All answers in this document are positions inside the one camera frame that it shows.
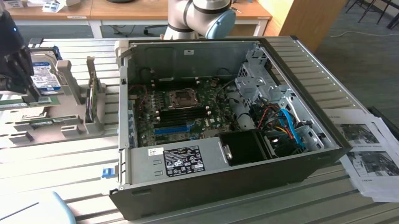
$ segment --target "white cable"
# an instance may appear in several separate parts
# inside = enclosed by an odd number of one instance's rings
[[[370,35],[370,36],[399,36],[399,34],[387,34],[387,35],[376,35],[376,34],[367,34],[363,32],[358,32],[358,31],[346,31],[342,34],[336,35],[336,36],[330,36],[330,37],[342,37],[343,35],[346,35],[347,33],[358,33],[358,34],[364,34],[364,35]]]

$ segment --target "slotted metal tabletop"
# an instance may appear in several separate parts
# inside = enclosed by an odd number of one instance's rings
[[[72,63],[72,73],[80,85],[88,81],[86,57],[96,57],[98,76],[107,84],[106,128],[114,134],[95,139],[1,149],[0,200],[15,200],[16,195],[51,189],[60,194],[80,224],[374,224],[399,221],[399,204],[374,203],[363,197],[352,187],[340,164],[319,169],[302,183],[134,222],[126,221],[108,196],[102,194],[116,179],[100,180],[103,167],[118,162],[116,40],[44,40],[43,47],[59,46],[63,59]],[[322,108],[364,109],[300,42],[291,37],[267,37],[267,40]]]

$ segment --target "yellow cable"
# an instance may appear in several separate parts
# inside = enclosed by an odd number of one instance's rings
[[[280,128],[280,127],[275,127],[275,128],[280,129],[286,134],[288,134],[283,128]]]

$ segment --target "green circuit board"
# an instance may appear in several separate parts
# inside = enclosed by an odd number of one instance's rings
[[[143,87],[135,88],[131,94],[138,102],[136,105],[139,105],[135,110],[139,147],[203,139],[214,137],[218,133],[231,131],[234,114],[230,110],[228,102],[219,102],[218,107],[215,98],[222,86],[222,84],[215,85],[215,80],[210,79],[200,80],[194,88],[188,88],[196,94],[198,104],[195,107],[206,107],[210,115],[203,118],[186,120],[183,126],[190,126],[188,131],[168,134],[155,134],[155,126],[160,123],[159,112],[179,111],[179,108],[170,108],[172,91],[159,91],[152,86],[146,86],[146,95]]]

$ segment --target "blue pcie slot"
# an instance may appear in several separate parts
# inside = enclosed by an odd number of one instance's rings
[[[191,126],[180,126],[180,127],[167,127],[167,128],[159,128],[154,130],[155,135],[158,134],[175,134],[175,133],[184,133],[190,132]]]

